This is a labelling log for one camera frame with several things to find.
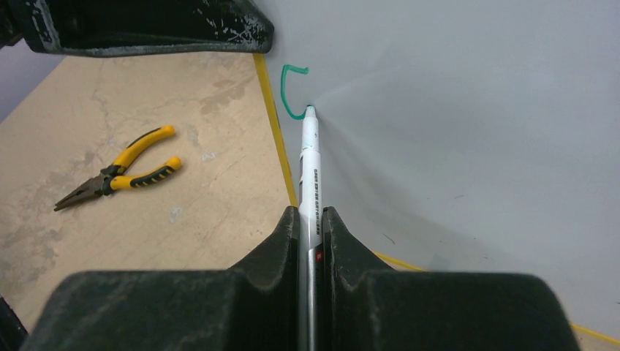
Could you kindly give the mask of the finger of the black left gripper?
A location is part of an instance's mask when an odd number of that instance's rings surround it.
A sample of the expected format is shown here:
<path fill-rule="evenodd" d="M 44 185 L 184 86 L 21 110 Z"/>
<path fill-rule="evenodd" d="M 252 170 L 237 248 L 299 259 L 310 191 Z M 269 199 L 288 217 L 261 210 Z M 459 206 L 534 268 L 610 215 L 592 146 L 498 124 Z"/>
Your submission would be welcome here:
<path fill-rule="evenodd" d="M 252 1 L 1 2 L 1 46 L 94 58 L 185 52 L 267 53 L 274 27 Z"/>

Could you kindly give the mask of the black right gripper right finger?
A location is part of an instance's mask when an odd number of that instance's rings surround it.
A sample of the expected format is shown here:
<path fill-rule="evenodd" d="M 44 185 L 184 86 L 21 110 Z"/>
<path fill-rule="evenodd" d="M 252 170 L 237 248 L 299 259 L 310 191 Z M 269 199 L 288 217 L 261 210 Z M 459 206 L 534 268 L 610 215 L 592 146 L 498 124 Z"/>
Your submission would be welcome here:
<path fill-rule="evenodd" d="M 325 231 L 328 350 L 577 350 L 564 310 L 522 273 L 391 268 L 356 239 L 335 208 Z"/>

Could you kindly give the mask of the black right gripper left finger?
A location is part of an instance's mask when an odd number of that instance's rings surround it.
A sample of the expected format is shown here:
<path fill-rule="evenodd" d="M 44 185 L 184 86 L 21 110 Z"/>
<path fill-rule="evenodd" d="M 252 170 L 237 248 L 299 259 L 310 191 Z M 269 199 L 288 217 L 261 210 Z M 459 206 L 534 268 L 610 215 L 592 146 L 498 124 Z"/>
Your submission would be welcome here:
<path fill-rule="evenodd" d="M 53 291 L 25 350 L 294 350 L 298 210 L 224 270 L 83 271 Z"/>

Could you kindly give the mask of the yellow black pliers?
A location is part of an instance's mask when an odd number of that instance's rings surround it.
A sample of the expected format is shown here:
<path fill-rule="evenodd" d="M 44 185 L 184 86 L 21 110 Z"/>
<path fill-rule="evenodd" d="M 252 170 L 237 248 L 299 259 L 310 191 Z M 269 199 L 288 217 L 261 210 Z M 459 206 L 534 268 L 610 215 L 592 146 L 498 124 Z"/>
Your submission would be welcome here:
<path fill-rule="evenodd" d="M 61 211 L 89 200 L 109 196 L 118 190 L 143 188 L 170 177 L 181 168 L 182 162 L 178 157 L 172 157 L 162 165 L 141 175 L 127 175 L 126 172 L 144 150 L 174 135 L 175 128 L 168 125 L 139 136 L 110 165 L 101 169 L 99 175 L 88 179 L 58 201 L 54 210 Z"/>

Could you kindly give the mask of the white green marker pen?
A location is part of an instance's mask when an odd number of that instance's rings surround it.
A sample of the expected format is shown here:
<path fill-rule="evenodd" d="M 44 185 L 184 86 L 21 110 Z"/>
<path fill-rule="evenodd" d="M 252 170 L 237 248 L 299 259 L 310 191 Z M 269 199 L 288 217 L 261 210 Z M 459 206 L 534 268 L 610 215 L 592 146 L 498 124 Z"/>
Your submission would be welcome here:
<path fill-rule="evenodd" d="M 320 128 L 315 107 L 303 117 L 298 242 L 298 349 L 322 350 L 324 293 Z"/>

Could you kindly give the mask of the yellow framed whiteboard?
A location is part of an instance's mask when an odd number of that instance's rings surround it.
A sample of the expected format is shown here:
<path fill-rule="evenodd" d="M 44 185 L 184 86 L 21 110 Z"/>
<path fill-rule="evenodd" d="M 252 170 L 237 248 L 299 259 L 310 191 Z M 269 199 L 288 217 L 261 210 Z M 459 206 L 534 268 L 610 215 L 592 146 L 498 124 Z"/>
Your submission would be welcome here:
<path fill-rule="evenodd" d="M 619 337 L 617 1 L 258 1 L 290 178 L 375 252 L 547 282 Z"/>

